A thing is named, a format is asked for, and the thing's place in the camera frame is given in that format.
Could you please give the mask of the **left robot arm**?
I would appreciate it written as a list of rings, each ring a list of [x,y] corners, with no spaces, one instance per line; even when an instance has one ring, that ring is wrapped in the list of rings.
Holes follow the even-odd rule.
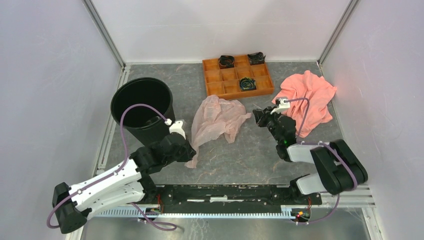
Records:
[[[173,162],[186,163],[196,151],[179,133],[170,133],[161,141],[142,146],[115,167],[81,183],[62,182],[53,191],[53,210],[47,218],[56,217],[56,228],[62,234],[84,226],[94,215],[127,203],[157,200],[158,188],[150,177]]]

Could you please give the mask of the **black plastic trash bin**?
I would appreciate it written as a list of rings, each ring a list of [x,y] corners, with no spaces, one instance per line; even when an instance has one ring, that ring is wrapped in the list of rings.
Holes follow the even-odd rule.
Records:
[[[154,77],[140,77],[121,86],[110,103],[113,119],[147,146],[168,135],[165,120],[176,120],[173,94],[168,85]]]

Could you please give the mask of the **pink translucent trash bag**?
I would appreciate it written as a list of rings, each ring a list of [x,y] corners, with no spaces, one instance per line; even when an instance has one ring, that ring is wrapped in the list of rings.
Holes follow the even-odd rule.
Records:
[[[192,160],[185,163],[189,169],[198,164],[199,147],[224,135],[231,144],[242,124],[252,117],[245,106],[238,100],[225,100],[217,95],[210,95],[202,101],[196,111],[191,126],[191,146],[196,151]]]

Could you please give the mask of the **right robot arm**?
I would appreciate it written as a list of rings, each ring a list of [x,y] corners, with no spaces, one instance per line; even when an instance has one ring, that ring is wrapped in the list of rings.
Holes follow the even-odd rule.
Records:
[[[330,142],[299,143],[294,119],[277,113],[273,107],[254,109],[255,122],[267,128],[276,141],[280,159],[289,163],[313,164],[316,173],[290,181],[289,199],[302,204],[314,193],[338,195],[353,191],[368,181],[368,173],[357,156],[343,139]]]

